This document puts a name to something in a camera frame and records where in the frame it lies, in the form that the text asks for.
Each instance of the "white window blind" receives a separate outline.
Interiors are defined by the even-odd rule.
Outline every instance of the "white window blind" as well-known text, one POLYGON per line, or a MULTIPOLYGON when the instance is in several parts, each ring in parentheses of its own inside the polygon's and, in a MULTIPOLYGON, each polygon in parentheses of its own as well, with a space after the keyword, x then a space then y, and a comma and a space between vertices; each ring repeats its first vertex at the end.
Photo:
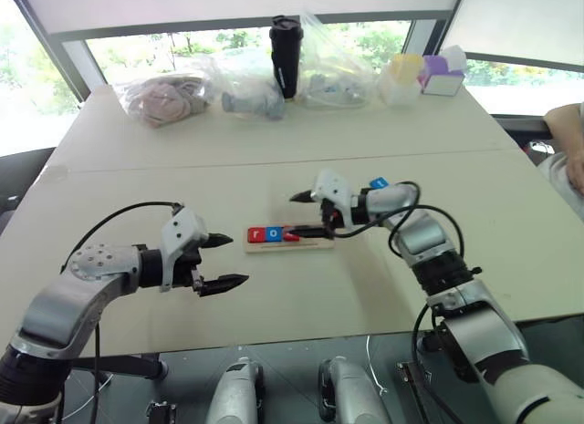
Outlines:
POLYGON ((49 34, 181 21, 451 10, 455 0, 28 0, 49 34))
POLYGON ((443 45, 453 44, 584 66, 584 0, 463 0, 443 45))

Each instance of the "person's arm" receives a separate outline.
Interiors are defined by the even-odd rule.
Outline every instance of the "person's arm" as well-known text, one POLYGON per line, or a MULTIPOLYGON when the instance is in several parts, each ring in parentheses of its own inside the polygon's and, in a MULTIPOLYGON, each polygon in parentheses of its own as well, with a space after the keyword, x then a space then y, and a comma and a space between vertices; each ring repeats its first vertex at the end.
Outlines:
POLYGON ((578 103, 552 109, 544 116, 544 121, 549 126, 551 135, 566 152, 566 172, 570 182, 584 194, 584 131, 579 109, 578 103))

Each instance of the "blue block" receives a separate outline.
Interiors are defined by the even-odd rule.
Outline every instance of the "blue block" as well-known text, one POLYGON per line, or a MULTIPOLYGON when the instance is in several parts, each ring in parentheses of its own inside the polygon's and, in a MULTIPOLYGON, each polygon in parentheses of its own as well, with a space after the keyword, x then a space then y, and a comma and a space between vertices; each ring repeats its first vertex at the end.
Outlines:
POLYGON ((282 227, 268 226, 266 228, 266 242, 282 242, 282 227))
POLYGON ((372 189, 383 189, 389 186, 390 184, 387 181, 385 181, 385 178, 379 177, 371 181, 369 185, 371 186, 372 189))

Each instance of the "black cable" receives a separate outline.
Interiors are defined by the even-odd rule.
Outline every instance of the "black cable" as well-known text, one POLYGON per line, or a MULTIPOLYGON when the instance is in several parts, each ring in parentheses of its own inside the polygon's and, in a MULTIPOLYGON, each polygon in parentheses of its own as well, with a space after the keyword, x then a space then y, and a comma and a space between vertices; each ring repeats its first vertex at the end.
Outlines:
POLYGON ((65 386, 61 389, 61 399, 58 401, 57 415, 55 416, 55 424, 63 422, 63 414, 65 413, 65 386))
POLYGON ((416 369, 418 370, 418 372, 420 373, 420 376, 422 378, 422 386, 423 386, 423 388, 428 393, 428 395, 430 395, 430 397, 432 397, 432 399, 434 400, 434 402, 436 403, 436 405, 438 405, 438 407, 441 408, 444 411, 444 413, 446 415, 448 415, 448 417, 455 424, 464 424, 463 421, 460 418, 458 418, 458 416, 454 413, 454 411, 434 391, 434 389, 432 388, 432 386, 430 385, 430 383, 426 379, 426 376, 425 376, 425 374, 423 372, 423 369, 422 369, 422 365, 420 364, 420 358, 418 357, 418 347, 417 347, 417 345, 418 345, 418 331, 420 330, 420 324, 422 323, 423 317, 426 315, 426 312, 428 311, 428 308, 429 308, 428 305, 425 305, 422 308, 422 311, 418 315, 418 318, 416 319, 416 322, 413 325, 413 331, 412 331, 412 362, 416 366, 416 369))
MULTIPOLYGON (((99 221, 93 228, 91 228, 81 238, 81 240, 79 240, 77 242, 75 247, 69 253, 67 260, 61 266, 61 273, 65 270, 66 264, 68 263, 69 259, 71 258, 71 255, 73 255, 73 253, 75 251, 78 251, 85 244, 85 242, 89 239, 89 237, 91 237, 99 228, 101 228, 107 222, 112 220, 114 217, 119 216, 120 214, 123 214, 125 212, 130 211, 130 210, 134 210, 136 208, 150 207, 150 206, 166 206, 166 207, 173 208, 175 211, 182 208, 182 205, 178 202, 150 201, 150 202, 134 203, 132 205, 128 205, 127 207, 121 208, 121 209, 117 210, 116 212, 113 212, 109 216, 107 216, 104 219, 102 219, 101 221, 99 221)), ((96 419, 98 417, 98 406, 99 406, 99 323, 97 323, 95 325, 95 362, 93 365, 93 373, 94 373, 95 380, 94 380, 94 384, 93 384, 93 408, 91 409, 91 421, 90 421, 91 424, 95 424, 95 422, 96 422, 96 419)), ((59 403, 59 409, 57 410, 57 418, 59 418, 59 414, 60 414, 60 419, 62 420, 63 410, 65 409, 65 389, 63 389, 63 396, 62 396, 61 400, 63 401, 63 405, 61 408, 61 404, 59 403)))
POLYGON ((95 424, 98 418, 99 406, 99 323, 95 325, 95 359, 93 363, 93 407, 91 408, 90 424, 95 424))
POLYGON ((450 221, 450 223, 453 225, 454 229, 456 230, 456 235, 458 236, 458 243, 459 243, 459 251, 458 252, 459 252, 461 257, 464 257, 464 237, 463 237, 463 232, 460 229, 460 226, 458 225, 458 222, 448 212, 445 212, 444 210, 442 210, 438 207, 434 207, 433 205, 424 205, 424 204, 408 205, 407 207, 401 207, 401 208, 398 208, 396 210, 393 210, 392 212, 385 212, 383 214, 380 214, 379 217, 377 217, 375 220, 364 224, 360 228, 356 229, 355 231, 351 231, 350 233, 337 233, 328 226, 325 226, 325 231, 327 231, 327 233, 330 234, 332 237, 337 237, 340 239, 348 239, 350 237, 353 237, 357 234, 361 234, 364 231, 369 230, 369 228, 372 228, 373 226, 379 225, 381 222, 385 221, 386 219, 389 219, 390 217, 392 217, 396 214, 399 214, 401 212, 407 212, 409 210, 432 210, 433 212, 440 213, 446 219, 448 219, 450 221))
POLYGON ((164 201, 150 201, 150 202, 138 202, 138 203, 134 203, 132 205, 129 205, 127 207, 121 208, 119 210, 117 210, 116 212, 113 212, 112 214, 110 214, 108 217, 102 219, 100 222, 98 222, 93 228, 91 228, 82 238, 81 240, 79 240, 77 242, 77 244, 75 245, 75 247, 71 250, 71 252, 69 253, 67 260, 65 261, 65 263, 61 266, 61 272, 63 272, 65 270, 65 264, 67 264, 67 262, 69 261, 69 258, 71 258, 71 255, 73 255, 73 253, 75 251, 78 251, 79 248, 81 248, 85 242, 89 239, 89 237, 91 237, 99 228, 101 228, 103 225, 105 225, 107 222, 109 222, 111 219, 113 219, 116 216, 119 216, 120 214, 123 214, 125 212, 128 212, 130 210, 134 210, 136 208, 140 208, 140 207, 150 207, 150 206, 167 206, 167 207, 172 207, 174 208, 180 208, 182 207, 180 203, 178 202, 164 202, 164 201))
MULTIPOLYGON (((420 188, 420 186, 413 181, 404 181, 404 182, 400 182, 400 184, 411 185, 416 189, 416 196, 413 200, 412 205, 413 206, 418 205, 420 203, 420 195, 422 193, 422 189, 420 188)), ((393 247, 393 239, 395 238, 395 235, 398 233, 398 231, 400 230, 402 225, 405 223, 405 221, 407 221, 410 218, 410 216, 412 215, 414 210, 415 210, 415 208, 412 208, 411 210, 409 210, 408 212, 405 213, 405 216, 403 216, 403 218, 398 222, 398 224, 395 225, 393 227, 393 229, 391 230, 390 238, 387 241, 387 244, 390 246, 390 251, 392 251, 395 255, 397 255, 400 258, 402 258, 402 255, 400 253, 398 253, 397 249, 395 249, 393 247)))

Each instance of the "hand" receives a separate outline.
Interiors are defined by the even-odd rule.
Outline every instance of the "hand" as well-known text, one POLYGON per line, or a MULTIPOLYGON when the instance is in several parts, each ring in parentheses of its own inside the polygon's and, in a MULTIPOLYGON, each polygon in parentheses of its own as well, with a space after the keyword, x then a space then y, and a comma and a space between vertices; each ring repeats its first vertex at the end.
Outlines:
POLYGON ((584 149, 568 155, 566 173, 574 188, 584 194, 584 149))

